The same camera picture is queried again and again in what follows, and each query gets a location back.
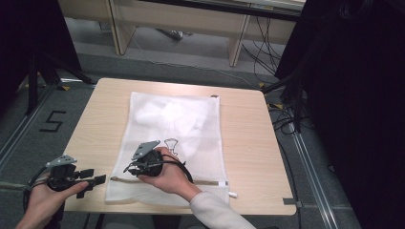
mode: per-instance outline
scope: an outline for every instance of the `sleeve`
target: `sleeve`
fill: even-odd
[[[217,196],[201,192],[190,201],[194,216],[211,229],[255,228]]]

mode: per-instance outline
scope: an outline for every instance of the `black cable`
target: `black cable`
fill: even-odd
[[[266,21],[266,35],[263,34],[263,30],[262,30],[262,27],[260,26],[260,22],[259,22],[259,17],[256,17],[256,21],[257,21],[260,33],[261,33],[262,38],[263,38],[263,42],[264,42],[264,44],[266,44],[266,47],[267,47],[267,50],[268,50],[268,56],[270,57],[271,65],[275,67],[275,69],[273,69],[273,71],[276,72],[278,66],[277,66],[277,64],[276,64],[276,62],[274,60],[274,56],[271,54],[271,51],[273,51],[279,57],[281,57],[281,56],[270,45],[270,40],[269,40],[270,19],[268,18],[267,21]]]
[[[256,62],[257,62],[257,63],[259,63],[263,68],[265,68],[269,73],[272,73],[272,74],[275,73],[275,71],[272,70],[272,69],[269,67],[269,65],[265,63],[265,61],[263,61],[263,60],[257,58],[252,52],[250,52],[250,51],[245,47],[245,45],[242,45],[242,47],[245,49],[245,51],[247,52],[247,54],[248,54],[253,60],[255,60],[255,64],[256,64]]]
[[[34,187],[33,184],[35,183],[35,181],[38,179],[38,177],[47,169],[47,167],[43,167],[40,170],[38,170],[38,172],[36,172],[36,174],[31,178],[31,180],[28,182],[28,185],[26,186],[26,189],[24,190],[24,194],[23,194],[23,209],[24,209],[24,213],[27,211],[28,208],[28,204],[30,202],[30,194],[31,194],[31,190]]]

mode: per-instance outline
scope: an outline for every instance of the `floor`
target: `floor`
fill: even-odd
[[[262,47],[262,42],[253,43],[252,41],[244,41],[248,52],[253,53],[254,56],[263,60],[266,65],[261,66],[253,60],[246,50],[242,49],[237,66],[230,67],[226,38],[191,34],[184,36],[181,41],[175,41],[155,29],[137,28],[129,49],[124,55],[117,55],[114,40],[108,29],[108,25],[71,18],[66,18],[66,22],[71,37],[74,40],[76,52],[82,63],[83,72],[87,72],[94,77],[100,77],[99,74],[101,74],[101,76],[109,76],[106,75],[107,73],[115,74],[116,77],[120,77],[124,75],[124,73],[120,74],[121,66],[124,66],[122,68],[126,68],[126,71],[131,71],[131,65],[133,63],[131,61],[143,61],[149,64],[148,68],[142,69],[144,72],[148,72],[151,68],[157,69],[159,66],[164,66],[168,69],[176,69],[173,73],[179,73],[181,68],[192,68],[200,72],[205,72],[207,75],[215,73],[215,77],[218,77],[216,78],[217,81],[223,80],[229,83],[229,81],[234,80],[236,81],[235,85],[237,85],[235,87],[258,90],[260,85],[257,82],[270,85],[278,80],[272,76],[268,70],[275,70],[278,63],[276,57],[283,55],[285,47],[283,45],[272,44],[273,58],[270,58],[269,55],[265,54],[263,51],[259,53],[258,47]],[[89,64],[88,56],[99,57],[98,63],[92,60],[93,62],[91,63],[93,64]],[[107,62],[106,59],[108,59],[108,61],[114,60],[116,64],[110,66],[110,63]],[[101,71],[99,68],[103,67],[106,68],[106,70]],[[149,77],[150,74],[151,73],[144,73],[144,77]],[[189,80],[191,83],[193,83],[192,80],[194,80],[192,78],[193,75],[183,76],[183,80]],[[278,97],[281,92],[282,89],[273,92],[272,95],[266,97],[266,101],[269,103],[280,103]],[[86,100],[91,95],[91,91],[78,92],[77,94],[84,94],[84,98],[68,97],[68,99],[77,99],[77,101]],[[60,99],[60,97],[54,96],[51,98],[51,101],[59,101]],[[16,113],[21,113],[18,111],[23,109],[24,107],[19,108],[17,106],[15,110]],[[71,109],[80,110],[83,108],[73,106]],[[288,123],[284,124],[284,122],[282,122],[284,118],[288,118],[289,114],[273,108],[269,109],[269,114],[274,123],[276,135],[280,140],[281,153],[285,161],[291,190],[297,197],[300,206],[302,206],[299,208],[299,214],[288,218],[277,216],[246,216],[246,218],[258,228],[266,228],[270,225],[277,225],[278,228],[281,229],[361,228],[339,184],[338,178],[328,168],[328,157],[323,151],[322,144],[319,142],[316,130],[314,130],[314,127],[311,125],[310,119],[306,118],[303,120],[303,132],[300,135],[289,135],[293,131],[293,127]],[[13,116],[13,114],[2,117],[0,120],[0,126],[2,128],[5,127],[4,130],[9,129],[6,131],[2,130],[0,134],[10,132],[12,128],[18,125],[16,121],[14,121],[15,123],[10,124],[8,122],[8,125],[4,125],[8,120],[15,120],[15,118],[11,118],[11,116]],[[5,137],[2,138],[3,139],[0,140],[1,145],[6,141]],[[67,140],[68,139],[61,139],[63,144],[65,144]],[[43,144],[44,147],[58,149],[56,146],[52,146],[52,143],[50,143],[51,145],[47,145],[46,142]],[[4,180],[6,174],[6,172],[0,173],[1,181]],[[11,195],[11,198],[8,198],[6,202],[2,202],[2,205],[13,204],[17,199],[19,199],[19,196]],[[4,208],[0,207],[0,227],[2,227],[2,220],[4,220],[1,218],[1,210],[4,210]],[[82,225],[84,223],[84,217],[79,216],[79,218],[79,220],[76,220],[77,216],[67,215],[64,220],[67,221],[67,223],[76,222],[77,225]],[[96,217],[92,215],[89,219],[88,228],[91,228],[95,224]],[[66,228],[72,227],[72,224],[65,225]]]

